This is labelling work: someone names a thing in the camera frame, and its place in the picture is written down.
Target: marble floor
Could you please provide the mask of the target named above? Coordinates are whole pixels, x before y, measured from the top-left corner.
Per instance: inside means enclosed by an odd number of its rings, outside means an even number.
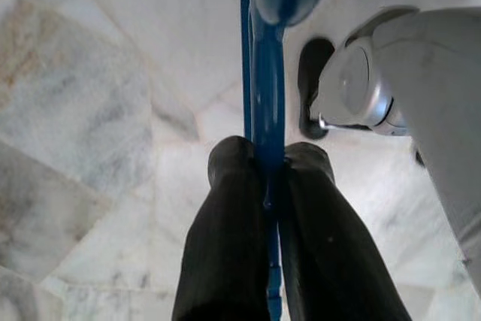
[[[284,39],[289,143],[302,139],[305,42],[339,44],[400,4],[481,0],[321,0]],[[242,134],[239,7],[0,0],[0,319],[169,319],[183,241],[208,192],[208,154]],[[332,132],[318,143],[413,319],[481,319],[411,140]]]

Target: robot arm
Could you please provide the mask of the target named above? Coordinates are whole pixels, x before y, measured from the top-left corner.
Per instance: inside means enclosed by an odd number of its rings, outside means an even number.
[[[391,8],[326,64],[311,114],[413,137],[481,293],[481,8]]]

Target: blue object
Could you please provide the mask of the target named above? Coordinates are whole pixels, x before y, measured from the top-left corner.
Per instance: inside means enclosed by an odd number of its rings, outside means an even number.
[[[256,148],[256,158],[268,180],[265,199],[268,224],[271,320],[282,313],[280,298],[279,233],[276,204],[272,195],[274,176],[284,162],[284,61],[283,34],[286,26],[304,19],[318,0],[240,0],[244,133]]]

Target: silver metal part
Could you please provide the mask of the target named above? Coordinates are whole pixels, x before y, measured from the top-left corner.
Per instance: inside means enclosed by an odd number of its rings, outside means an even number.
[[[336,51],[321,73],[311,114],[332,125],[375,126],[386,118],[392,97],[372,57],[370,38]]]
[[[324,118],[322,117],[321,114],[319,115],[319,127],[321,129],[326,130],[326,131],[329,131],[329,130],[336,130],[336,131],[352,131],[352,130],[369,131],[369,129],[353,128],[352,126],[336,126],[334,124],[329,124],[324,120]]]
[[[372,37],[376,28],[390,20],[402,17],[406,14],[418,13],[419,9],[411,5],[395,5],[392,7],[383,8],[378,14],[375,14],[370,19],[366,20],[357,29],[351,32],[349,37],[344,41],[344,46],[347,47],[356,39],[363,37]]]
[[[371,129],[380,135],[407,135],[407,128],[396,100],[392,101],[386,118]]]

